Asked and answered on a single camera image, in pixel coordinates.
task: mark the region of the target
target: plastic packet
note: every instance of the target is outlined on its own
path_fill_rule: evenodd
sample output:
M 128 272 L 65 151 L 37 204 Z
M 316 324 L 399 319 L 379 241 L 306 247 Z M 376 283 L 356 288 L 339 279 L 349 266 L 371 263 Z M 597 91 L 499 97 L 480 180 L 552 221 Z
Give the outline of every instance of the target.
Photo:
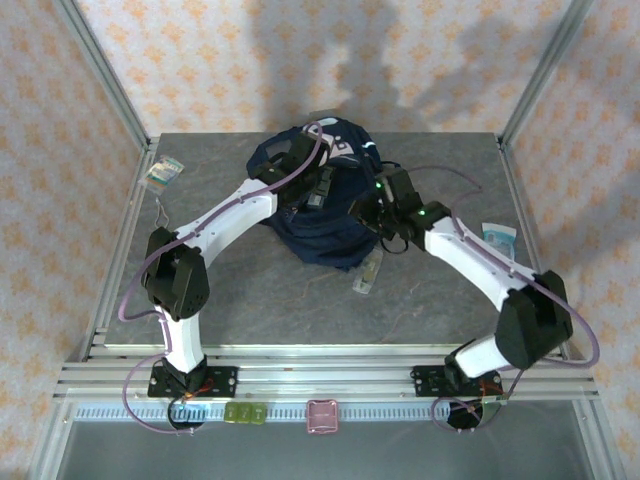
M 515 228 L 505 227 L 504 225 L 498 225 L 497 223 L 483 223 L 482 233 L 487 245 L 495 248 L 505 257 L 515 260 L 515 243 L 517 235 L 517 230 Z
M 356 270 L 356 278 L 353 280 L 353 289 L 356 292 L 366 295 L 371 291 L 371 287 L 373 287 L 373 283 L 378 276 L 378 270 L 380 270 L 383 256 L 382 250 L 375 247 L 371 253 L 365 257 Z
M 307 433 L 323 435 L 338 431 L 338 402 L 309 400 L 307 402 Z
M 160 196 L 169 183 L 180 175 L 182 170 L 184 170 L 184 165 L 179 161 L 167 155 L 162 155 L 160 160 L 151 165 L 147 173 L 138 180 L 138 183 L 150 192 Z

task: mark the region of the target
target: glass panel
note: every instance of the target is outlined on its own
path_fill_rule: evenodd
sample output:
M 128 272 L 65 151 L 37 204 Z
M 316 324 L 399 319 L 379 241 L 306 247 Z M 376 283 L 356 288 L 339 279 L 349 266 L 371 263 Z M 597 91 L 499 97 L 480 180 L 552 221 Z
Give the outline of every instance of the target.
M 59 478 L 496 479 L 593 478 L 571 402 L 510 403 L 490 428 L 431 422 L 343 422 L 314 436 L 304 423 L 219 423 L 193 437 L 130 422 L 75 422 Z

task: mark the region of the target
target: mounting plate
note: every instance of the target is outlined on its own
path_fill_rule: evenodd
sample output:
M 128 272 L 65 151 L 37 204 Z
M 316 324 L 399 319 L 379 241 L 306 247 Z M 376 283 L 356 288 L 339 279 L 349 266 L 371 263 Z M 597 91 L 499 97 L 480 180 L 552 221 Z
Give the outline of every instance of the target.
M 217 367 L 207 366 L 205 382 L 213 381 L 213 388 L 205 392 L 198 393 L 198 398 L 217 398 L 236 396 L 236 386 L 238 385 L 238 367 Z M 177 398 L 184 394 L 178 382 L 162 366 L 151 369 L 151 379 L 147 396 L 149 398 Z
M 416 397 L 482 397 L 483 394 L 499 395 L 503 391 L 500 374 L 495 370 L 469 380 L 460 390 L 456 390 L 445 378 L 444 366 L 441 365 L 413 367 L 411 378 Z

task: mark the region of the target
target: small plastic bag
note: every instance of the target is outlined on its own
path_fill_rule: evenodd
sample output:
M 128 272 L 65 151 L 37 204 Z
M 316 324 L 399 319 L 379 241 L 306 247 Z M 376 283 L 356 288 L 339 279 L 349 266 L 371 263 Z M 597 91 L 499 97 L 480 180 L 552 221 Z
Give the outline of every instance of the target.
M 362 261 L 356 270 L 356 278 L 353 280 L 353 289 L 356 292 L 366 295 L 371 291 L 378 276 L 383 256 L 382 250 L 376 247 Z
M 151 165 L 147 173 L 138 180 L 138 183 L 159 197 L 169 183 L 180 175 L 182 170 L 184 170 L 184 165 L 175 158 L 162 155 L 160 160 Z
M 483 223 L 484 241 L 510 260 L 515 260 L 517 230 L 497 223 Z

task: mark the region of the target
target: aluminum frame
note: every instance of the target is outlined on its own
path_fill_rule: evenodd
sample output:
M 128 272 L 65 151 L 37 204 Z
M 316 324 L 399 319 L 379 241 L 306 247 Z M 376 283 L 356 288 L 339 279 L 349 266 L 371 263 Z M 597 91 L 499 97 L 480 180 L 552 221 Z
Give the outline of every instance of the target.
M 131 239 L 133 238 L 133 227 L 135 226 L 135 222 L 132 223 L 132 218 L 137 218 L 137 213 L 140 210 L 140 205 L 142 204 L 142 198 L 144 195 L 144 188 L 138 185 L 138 179 L 151 163 L 153 156 L 155 155 L 155 146 L 152 144 L 150 147 L 143 148 L 140 152 L 140 156 L 138 157 L 138 165 L 136 166 L 131 184 L 129 185 L 127 195 L 129 202 L 121 214 L 120 222 L 118 224 L 116 243 L 113 251 L 111 252 L 111 262 L 109 262 L 109 268 L 107 269 L 100 284 L 101 294 L 93 308 L 89 326 L 82 338 L 78 353 L 72 356 L 73 360 L 84 360 L 87 358 L 96 329 L 106 327 L 105 322 L 108 324 L 108 318 L 111 315 L 111 311 L 115 304 L 115 295 L 117 293 L 118 285 L 122 279 L 126 252 L 128 251 L 129 246 L 131 245 Z
M 131 101 L 129 100 L 122 84 L 107 60 L 104 51 L 100 47 L 89 22 L 82 13 L 76 0 L 49 0 L 53 1 L 60 13 L 60 18 L 69 27 L 69 31 L 78 42 L 78 46 L 84 54 L 87 64 L 93 70 L 102 84 L 107 98 L 111 101 L 116 112 L 122 119 L 133 141 L 144 148 L 149 144 L 149 136 L 138 117 Z
M 86 362 L 63 366 L 54 394 L 51 421 L 45 429 L 30 472 L 31 478 L 55 478 L 60 467 L 71 424 L 82 408 L 105 405 L 104 415 L 121 405 L 125 375 L 139 362 L 161 352 L 161 345 L 105 346 L 105 331 L 98 331 Z M 410 371 L 415 365 L 441 365 L 455 345 L 295 345 L 219 346 L 205 349 L 218 365 L 238 365 L 236 401 L 264 402 L 270 408 L 304 404 L 308 399 L 332 398 L 341 405 L 406 405 L 423 408 L 429 398 L 416 398 Z M 504 372 L 508 388 L 515 371 Z M 129 398 L 135 407 L 158 410 L 162 401 L 146 395 L 150 365 L 134 375 Z M 589 371 L 539 365 L 522 377 L 510 401 L 568 400 L 576 409 L 589 461 L 596 478 L 624 478 L 616 466 L 611 438 L 603 435 L 602 412 L 593 406 L 599 400 Z M 201 404 L 219 411 L 226 399 L 207 399 Z M 415 417 L 415 421 L 424 418 Z M 117 421 L 131 421 L 117 418 Z
M 542 59 L 536 67 L 527 84 L 515 110 L 507 121 L 500 135 L 500 143 L 510 144 L 524 124 L 529 113 L 533 110 L 536 100 L 540 97 L 551 74 L 560 63 L 571 41 L 582 25 L 593 0 L 573 0 L 564 14 L 551 42 L 542 54 Z
M 627 478 L 602 402 L 574 400 L 573 408 L 594 478 Z

